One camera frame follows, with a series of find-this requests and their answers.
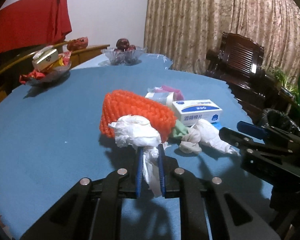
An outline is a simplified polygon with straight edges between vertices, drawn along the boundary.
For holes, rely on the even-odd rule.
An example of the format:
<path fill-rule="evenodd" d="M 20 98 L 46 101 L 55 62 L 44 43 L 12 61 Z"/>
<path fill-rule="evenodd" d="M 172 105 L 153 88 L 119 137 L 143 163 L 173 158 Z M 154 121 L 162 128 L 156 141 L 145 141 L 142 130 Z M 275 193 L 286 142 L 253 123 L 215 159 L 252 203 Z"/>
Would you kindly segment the green rubber glove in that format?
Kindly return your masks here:
<path fill-rule="evenodd" d="M 170 133 L 170 138 L 181 139 L 183 136 L 187 135 L 188 127 L 186 127 L 180 120 L 175 121 L 175 126 L 172 128 Z"/>

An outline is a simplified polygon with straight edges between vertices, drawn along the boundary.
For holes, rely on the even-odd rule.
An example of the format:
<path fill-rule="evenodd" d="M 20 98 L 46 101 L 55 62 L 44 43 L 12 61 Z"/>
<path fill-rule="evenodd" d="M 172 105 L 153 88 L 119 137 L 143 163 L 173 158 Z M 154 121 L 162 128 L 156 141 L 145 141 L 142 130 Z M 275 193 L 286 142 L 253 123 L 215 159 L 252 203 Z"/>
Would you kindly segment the white blue cotton box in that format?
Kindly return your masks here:
<path fill-rule="evenodd" d="M 173 101 L 172 110 L 185 126 L 193 126 L 200 119 L 209 123 L 219 122 L 223 113 L 221 107 L 209 99 Z"/>

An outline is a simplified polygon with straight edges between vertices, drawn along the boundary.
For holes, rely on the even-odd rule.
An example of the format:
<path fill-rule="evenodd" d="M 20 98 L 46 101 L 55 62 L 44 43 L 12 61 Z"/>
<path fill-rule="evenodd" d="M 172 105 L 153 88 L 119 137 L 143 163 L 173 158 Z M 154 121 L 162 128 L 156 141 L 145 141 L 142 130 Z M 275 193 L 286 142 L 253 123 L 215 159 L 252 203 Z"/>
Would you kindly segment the orange foam fruit net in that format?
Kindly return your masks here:
<path fill-rule="evenodd" d="M 162 142 L 168 140 L 177 119 L 167 106 L 133 92 L 119 89 L 107 93 L 104 97 L 100 132 L 113 138 L 114 129 L 108 125 L 125 115 L 138 115 L 148 119 L 151 126 L 159 132 Z"/>

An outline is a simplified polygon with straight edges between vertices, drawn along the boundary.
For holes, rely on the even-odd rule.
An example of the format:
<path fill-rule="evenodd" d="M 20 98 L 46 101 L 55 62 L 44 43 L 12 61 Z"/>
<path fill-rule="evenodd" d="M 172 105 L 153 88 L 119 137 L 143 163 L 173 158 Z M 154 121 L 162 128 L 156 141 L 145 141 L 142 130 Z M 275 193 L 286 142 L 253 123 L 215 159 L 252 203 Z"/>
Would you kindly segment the white blue paper cup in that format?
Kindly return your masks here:
<path fill-rule="evenodd" d="M 171 108 L 172 102 L 174 101 L 174 92 L 148 92 L 145 98 Z"/>

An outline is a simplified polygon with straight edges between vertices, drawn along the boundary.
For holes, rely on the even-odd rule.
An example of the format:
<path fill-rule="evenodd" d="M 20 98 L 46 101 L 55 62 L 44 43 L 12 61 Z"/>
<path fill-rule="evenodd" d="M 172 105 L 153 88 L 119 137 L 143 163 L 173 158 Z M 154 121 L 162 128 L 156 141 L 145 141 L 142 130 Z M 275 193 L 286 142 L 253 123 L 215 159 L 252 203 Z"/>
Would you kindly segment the black lined trash bin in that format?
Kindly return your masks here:
<path fill-rule="evenodd" d="M 285 113 L 275 109 L 265 108 L 261 113 L 258 126 L 273 126 L 300 137 L 300 127 L 296 122 L 289 118 Z"/>

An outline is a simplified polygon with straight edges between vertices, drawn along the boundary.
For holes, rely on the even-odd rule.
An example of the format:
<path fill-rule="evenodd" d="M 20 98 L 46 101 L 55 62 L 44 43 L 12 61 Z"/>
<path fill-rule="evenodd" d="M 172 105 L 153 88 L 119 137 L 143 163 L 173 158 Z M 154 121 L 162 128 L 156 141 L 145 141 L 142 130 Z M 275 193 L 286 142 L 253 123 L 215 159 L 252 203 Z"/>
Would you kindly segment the dark wooden side table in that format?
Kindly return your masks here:
<path fill-rule="evenodd" d="M 282 83 L 274 77 L 264 78 L 264 108 L 271 108 L 288 115 L 296 106 L 296 97 Z"/>

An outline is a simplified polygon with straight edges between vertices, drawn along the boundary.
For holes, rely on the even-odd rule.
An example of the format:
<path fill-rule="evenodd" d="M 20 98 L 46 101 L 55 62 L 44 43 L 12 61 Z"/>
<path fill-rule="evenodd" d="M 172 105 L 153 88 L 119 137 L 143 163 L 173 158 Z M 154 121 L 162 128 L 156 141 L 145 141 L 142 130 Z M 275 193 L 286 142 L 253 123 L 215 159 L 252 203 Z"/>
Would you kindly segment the potted green plant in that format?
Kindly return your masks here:
<path fill-rule="evenodd" d="M 296 99 L 299 96 L 298 86 L 294 83 L 295 77 L 290 77 L 280 67 L 262 68 L 266 84 L 278 92 L 290 98 Z"/>

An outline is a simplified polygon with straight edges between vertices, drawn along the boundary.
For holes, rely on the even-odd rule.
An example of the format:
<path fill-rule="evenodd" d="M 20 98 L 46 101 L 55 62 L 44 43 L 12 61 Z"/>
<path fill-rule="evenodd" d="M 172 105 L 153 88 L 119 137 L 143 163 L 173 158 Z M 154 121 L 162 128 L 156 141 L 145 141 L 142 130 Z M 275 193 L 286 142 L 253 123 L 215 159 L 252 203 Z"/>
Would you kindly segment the blue tablecloth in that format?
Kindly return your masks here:
<path fill-rule="evenodd" d="M 221 125 L 235 130 L 251 119 L 220 80 L 145 63 L 73 69 L 47 90 L 19 86 L 0 104 L 0 215 L 19 239 L 63 194 L 83 177 L 106 177 L 134 160 L 128 148 L 101 137 L 104 96 L 116 89 L 144 96 L 148 88 L 168 85 L 186 100 L 210 99 L 223 109 Z M 166 149 L 195 176 L 220 177 L 230 192 L 265 221 L 272 210 L 272 186 L 240 168 L 237 156 L 203 147 L 184 155 L 177 144 Z M 121 239 L 181 239 L 179 200 L 154 198 L 146 183 L 136 200 L 124 200 Z"/>

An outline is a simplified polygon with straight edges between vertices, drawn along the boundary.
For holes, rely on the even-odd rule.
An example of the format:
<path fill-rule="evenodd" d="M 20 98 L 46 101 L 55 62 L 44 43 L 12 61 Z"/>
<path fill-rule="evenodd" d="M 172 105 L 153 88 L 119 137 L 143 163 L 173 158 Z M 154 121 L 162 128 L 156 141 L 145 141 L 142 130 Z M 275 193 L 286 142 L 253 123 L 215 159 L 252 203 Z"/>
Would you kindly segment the glass fruit bowl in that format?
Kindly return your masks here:
<path fill-rule="evenodd" d="M 139 59 L 147 48 L 136 47 L 136 50 L 120 51 L 117 48 L 102 49 L 101 52 L 106 56 L 111 65 L 125 64 L 132 66 L 141 62 Z"/>

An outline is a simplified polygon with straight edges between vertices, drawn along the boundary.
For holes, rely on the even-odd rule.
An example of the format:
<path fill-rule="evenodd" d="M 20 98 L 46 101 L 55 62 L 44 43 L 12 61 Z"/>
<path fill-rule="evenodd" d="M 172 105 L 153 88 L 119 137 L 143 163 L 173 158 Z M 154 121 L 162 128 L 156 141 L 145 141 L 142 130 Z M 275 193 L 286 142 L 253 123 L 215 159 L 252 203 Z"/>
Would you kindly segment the glass snack dish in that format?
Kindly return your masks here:
<path fill-rule="evenodd" d="M 71 68 L 72 62 L 69 61 L 69 63 L 66 66 L 57 66 L 54 68 L 49 74 L 47 74 L 42 79 L 34 79 L 30 77 L 26 82 L 25 85 L 31 86 L 31 87 L 49 87 L 52 85 L 55 85 L 59 81 L 61 81 L 63 78 L 66 78 L 70 75 L 70 68 Z"/>

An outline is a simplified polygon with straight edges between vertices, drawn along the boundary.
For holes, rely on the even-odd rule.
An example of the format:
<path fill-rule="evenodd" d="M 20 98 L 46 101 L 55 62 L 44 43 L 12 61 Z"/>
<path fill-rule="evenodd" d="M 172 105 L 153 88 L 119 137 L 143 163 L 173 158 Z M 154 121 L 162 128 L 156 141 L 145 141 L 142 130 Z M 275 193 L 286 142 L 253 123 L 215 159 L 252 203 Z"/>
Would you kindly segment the patterned beige curtain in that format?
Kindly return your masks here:
<path fill-rule="evenodd" d="M 264 47 L 262 67 L 300 74 L 300 8 L 294 0 L 148 0 L 144 44 L 176 70 L 203 74 L 223 33 Z"/>

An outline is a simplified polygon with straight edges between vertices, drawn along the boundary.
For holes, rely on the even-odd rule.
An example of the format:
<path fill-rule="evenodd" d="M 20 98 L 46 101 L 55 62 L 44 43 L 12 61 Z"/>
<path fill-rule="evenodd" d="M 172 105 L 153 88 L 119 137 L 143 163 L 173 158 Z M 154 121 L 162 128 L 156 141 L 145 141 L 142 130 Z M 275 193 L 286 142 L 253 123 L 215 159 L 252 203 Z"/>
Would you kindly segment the dark red apple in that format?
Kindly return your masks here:
<path fill-rule="evenodd" d="M 117 40 L 116 47 L 118 50 L 121 50 L 121 51 L 136 50 L 136 46 L 133 44 L 130 44 L 129 40 L 126 38 L 121 38 L 121 39 Z"/>

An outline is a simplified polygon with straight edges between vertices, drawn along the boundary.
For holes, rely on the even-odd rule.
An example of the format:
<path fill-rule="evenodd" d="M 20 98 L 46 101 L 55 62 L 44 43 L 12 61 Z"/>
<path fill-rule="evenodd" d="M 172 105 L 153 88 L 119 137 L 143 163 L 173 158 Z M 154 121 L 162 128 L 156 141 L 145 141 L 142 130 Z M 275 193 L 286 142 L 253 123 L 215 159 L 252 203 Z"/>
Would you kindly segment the small cream carton box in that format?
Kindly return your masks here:
<path fill-rule="evenodd" d="M 35 53 L 32 65 L 36 71 L 41 72 L 57 60 L 58 50 L 53 46 L 47 46 Z"/>

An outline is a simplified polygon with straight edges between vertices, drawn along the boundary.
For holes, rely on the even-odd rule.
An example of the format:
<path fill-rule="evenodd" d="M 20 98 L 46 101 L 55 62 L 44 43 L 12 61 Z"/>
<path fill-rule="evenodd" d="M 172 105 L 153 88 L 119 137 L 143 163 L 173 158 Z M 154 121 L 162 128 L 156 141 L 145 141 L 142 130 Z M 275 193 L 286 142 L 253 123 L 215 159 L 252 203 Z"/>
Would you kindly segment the wooden sideboard cabinet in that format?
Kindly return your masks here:
<path fill-rule="evenodd" d="M 31 49 L 0 66 L 0 103 L 19 85 L 57 80 L 69 69 L 102 54 L 104 45 L 80 45 L 84 38 Z"/>

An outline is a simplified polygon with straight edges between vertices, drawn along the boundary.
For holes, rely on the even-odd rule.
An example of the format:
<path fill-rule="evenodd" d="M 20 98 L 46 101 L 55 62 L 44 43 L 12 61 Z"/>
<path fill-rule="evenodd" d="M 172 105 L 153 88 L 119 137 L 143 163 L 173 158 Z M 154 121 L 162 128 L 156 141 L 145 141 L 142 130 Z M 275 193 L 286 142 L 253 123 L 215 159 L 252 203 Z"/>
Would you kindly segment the red cloth cover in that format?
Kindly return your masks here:
<path fill-rule="evenodd" d="M 67 0 L 19 0 L 0 10 L 0 53 L 65 40 Z"/>

